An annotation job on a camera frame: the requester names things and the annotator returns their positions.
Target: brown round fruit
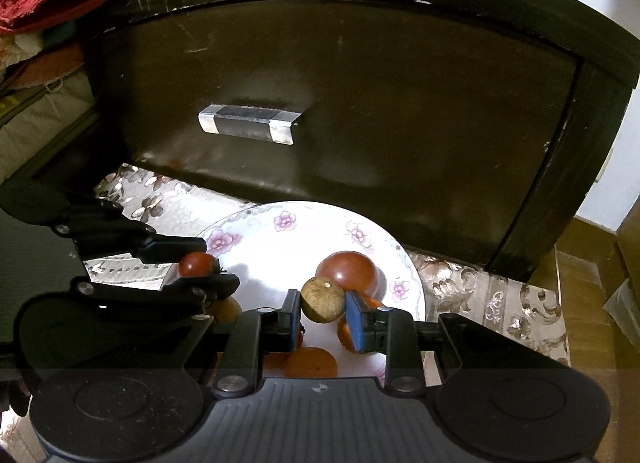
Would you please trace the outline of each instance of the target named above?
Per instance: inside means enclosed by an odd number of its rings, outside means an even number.
[[[359,252],[332,253],[318,265],[316,276],[328,277],[342,289],[354,289],[363,297],[371,297],[378,285],[375,265]]]
[[[216,264],[216,259],[210,253],[187,253],[178,265],[178,274],[181,277],[204,277],[209,275]]]
[[[262,357],[263,371],[281,371],[284,369],[291,353],[267,353]]]
[[[300,290],[302,312],[313,322],[333,322],[344,313],[344,291],[328,277],[312,277]]]
[[[233,323],[242,313],[242,308],[233,297],[214,301],[205,311],[212,315],[218,324]]]
[[[325,379],[338,377],[338,363],[321,348],[300,348],[284,366],[285,378]]]

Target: pink flower pattern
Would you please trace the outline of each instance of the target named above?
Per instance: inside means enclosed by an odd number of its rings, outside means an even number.
[[[400,302],[406,299],[406,294],[409,292],[409,283],[402,279],[396,279],[391,286],[391,296],[394,302]]]
[[[296,227],[296,215],[283,210],[279,216],[273,218],[276,232],[293,230]]]
[[[215,256],[227,253],[240,242],[240,239],[242,239],[240,234],[229,234],[222,228],[215,227],[207,237],[207,252]]]
[[[371,239],[369,239],[369,236],[362,230],[359,223],[349,221],[346,228],[347,233],[351,234],[351,239],[354,243],[359,244],[364,249],[371,247]]]

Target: metal screw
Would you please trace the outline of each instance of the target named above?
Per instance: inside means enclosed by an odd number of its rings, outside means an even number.
[[[391,380],[391,387],[401,393],[413,393],[420,389],[422,384],[415,377],[398,377]]]
[[[78,286],[76,286],[76,288],[83,295],[91,295],[94,292],[94,285],[85,281],[82,281],[82,283],[78,283]]]
[[[218,380],[218,389],[226,391],[227,393],[237,393],[238,391],[242,391],[247,385],[249,385],[249,382],[240,375],[230,375]]]

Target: dark wooden cabinet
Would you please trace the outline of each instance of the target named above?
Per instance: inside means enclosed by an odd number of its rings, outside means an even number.
[[[132,161],[337,204],[517,279],[593,183],[640,67],[575,0],[122,0],[93,24],[92,87]],[[209,104],[302,115],[289,146],[204,132]]]

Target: blue gripper pad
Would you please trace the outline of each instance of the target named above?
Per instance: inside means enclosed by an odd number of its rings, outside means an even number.
[[[353,348],[359,353],[375,350],[373,311],[357,291],[347,291],[345,317],[351,333]]]

